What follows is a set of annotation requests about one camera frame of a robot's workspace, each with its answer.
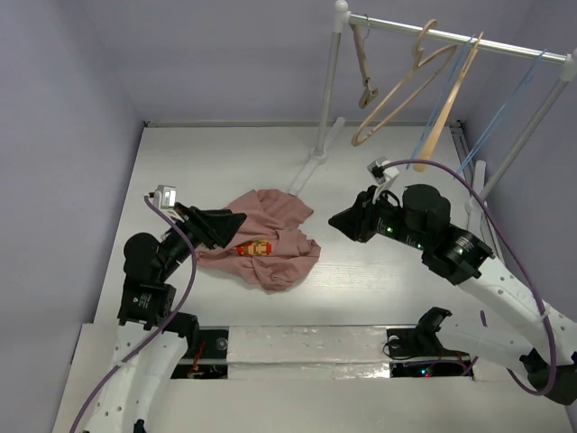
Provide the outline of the pink t shirt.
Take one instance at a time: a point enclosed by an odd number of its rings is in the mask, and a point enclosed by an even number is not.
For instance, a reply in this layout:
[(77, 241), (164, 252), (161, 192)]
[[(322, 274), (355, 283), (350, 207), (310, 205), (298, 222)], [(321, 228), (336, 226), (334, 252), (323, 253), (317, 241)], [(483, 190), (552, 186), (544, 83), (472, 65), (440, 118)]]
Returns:
[(278, 189), (253, 189), (225, 208), (246, 219), (226, 247), (198, 247), (199, 266), (266, 291), (284, 291), (305, 279), (320, 259), (320, 245), (300, 229), (314, 214), (300, 198)]

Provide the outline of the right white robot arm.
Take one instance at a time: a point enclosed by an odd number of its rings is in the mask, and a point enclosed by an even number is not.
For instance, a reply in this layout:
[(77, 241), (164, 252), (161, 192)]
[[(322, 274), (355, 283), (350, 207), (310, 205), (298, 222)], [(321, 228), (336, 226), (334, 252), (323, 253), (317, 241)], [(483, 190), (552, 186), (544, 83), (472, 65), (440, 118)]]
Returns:
[(533, 391), (569, 406), (576, 400), (576, 324), (551, 307), (540, 311), (531, 290), (476, 235), (450, 221), (450, 202), (425, 184), (401, 197), (375, 187), (329, 218), (329, 225), (354, 242), (383, 235), (420, 251), (436, 276), (470, 294), (512, 327), (490, 331), (459, 321), (448, 309), (432, 307), (414, 327), (388, 333), (392, 358), (464, 352), (523, 374)]

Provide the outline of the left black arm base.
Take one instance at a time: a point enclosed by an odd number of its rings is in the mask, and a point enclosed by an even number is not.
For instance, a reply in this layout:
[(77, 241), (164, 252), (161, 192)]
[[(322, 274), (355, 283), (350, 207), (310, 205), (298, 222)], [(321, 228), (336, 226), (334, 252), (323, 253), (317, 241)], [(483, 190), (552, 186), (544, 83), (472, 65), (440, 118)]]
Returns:
[(228, 377), (228, 327), (201, 327), (197, 345), (175, 367), (171, 378), (220, 380)]

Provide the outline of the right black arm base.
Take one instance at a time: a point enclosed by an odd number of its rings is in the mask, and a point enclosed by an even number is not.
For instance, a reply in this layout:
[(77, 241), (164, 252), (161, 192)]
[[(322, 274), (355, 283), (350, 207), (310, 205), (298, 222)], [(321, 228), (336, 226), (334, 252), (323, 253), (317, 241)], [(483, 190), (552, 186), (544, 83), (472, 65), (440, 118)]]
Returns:
[(473, 378), (474, 361), (466, 353), (444, 348), (437, 333), (452, 313), (447, 309), (429, 309), (413, 327), (387, 330), (382, 353), (390, 363), (393, 378)]

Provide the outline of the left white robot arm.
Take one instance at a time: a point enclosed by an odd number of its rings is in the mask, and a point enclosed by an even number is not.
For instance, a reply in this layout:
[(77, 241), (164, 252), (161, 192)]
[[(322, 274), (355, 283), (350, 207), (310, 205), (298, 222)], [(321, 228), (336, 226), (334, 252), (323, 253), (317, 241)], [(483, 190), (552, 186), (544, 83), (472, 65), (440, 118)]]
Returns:
[(169, 226), (162, 236), (140, 232), (124, 244), (124, 284), (114, 351), (106, 375), (82, 404), (73, 432), (149, 432), (170, 377), (199, 346), (197, 317), (181, 312), (182, 295), (168, 283), (196, 249), (226, 247), (246, 215), (229, 209), (200, 210), (176, 203), (153, 212)]

